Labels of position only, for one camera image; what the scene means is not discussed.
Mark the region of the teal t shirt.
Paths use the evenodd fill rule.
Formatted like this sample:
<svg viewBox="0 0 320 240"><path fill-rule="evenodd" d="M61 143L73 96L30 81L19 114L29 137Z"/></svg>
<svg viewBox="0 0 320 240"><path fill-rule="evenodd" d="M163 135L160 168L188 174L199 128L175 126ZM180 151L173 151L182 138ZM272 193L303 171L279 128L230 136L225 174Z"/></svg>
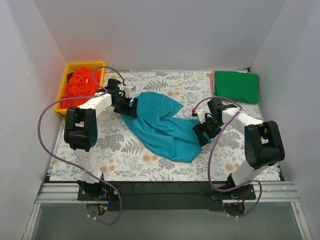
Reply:
<svg viewBox="0 0 320 240"><path fill-rule="evenodd" d="M199 120L175 117L183 105L164 94L142 92L137 99L137 118L122 116L128 129L154 154L191 163L202 151L193 130Z"/></svg>

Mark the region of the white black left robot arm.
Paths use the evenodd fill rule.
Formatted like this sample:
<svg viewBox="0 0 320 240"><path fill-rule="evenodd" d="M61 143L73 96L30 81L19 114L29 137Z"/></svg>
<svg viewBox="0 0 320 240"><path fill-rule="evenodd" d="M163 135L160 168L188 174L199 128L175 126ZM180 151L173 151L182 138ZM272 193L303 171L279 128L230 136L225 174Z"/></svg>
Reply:
<svg viewBox="0 0 320 240"><path fill-rule="evenodd" d="M137 118L138 99L132 98L134 85L121 86L119 80L110 78L107 86L101 88L85 103L69 107L66 111L64 141L73 149L79 166L84 169L81 180L92 184L89 194L95 200L106 196L106 187L99 183L102 172L98 167L96 157L96 142L98 140L97 117L109 107L117 114Z"/></svg>

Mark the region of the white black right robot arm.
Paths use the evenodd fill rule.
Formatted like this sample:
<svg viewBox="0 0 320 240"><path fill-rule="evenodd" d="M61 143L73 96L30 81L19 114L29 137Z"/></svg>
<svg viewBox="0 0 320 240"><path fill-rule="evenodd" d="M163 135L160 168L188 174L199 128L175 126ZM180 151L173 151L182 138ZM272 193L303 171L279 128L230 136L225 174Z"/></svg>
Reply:
<svg viewBox="0 0 320 240"><path fill-rule="evenodd" d="M192 116L199 122L192 128L199 145L203 147L214 140L214 149L224 130L231 126L244 137L245 161L225 182L223 189L217 188L209 178L209 185L217 192L227 193L232 199L237 199L245 192L244 186L250 185L255 178L268 167L274 166L285 158L285 150L278 124L273 121L263 121L253 118L243 112L243 107L229 100L223 104L224 97L207 97L208 109L192 109Z"/></svg>

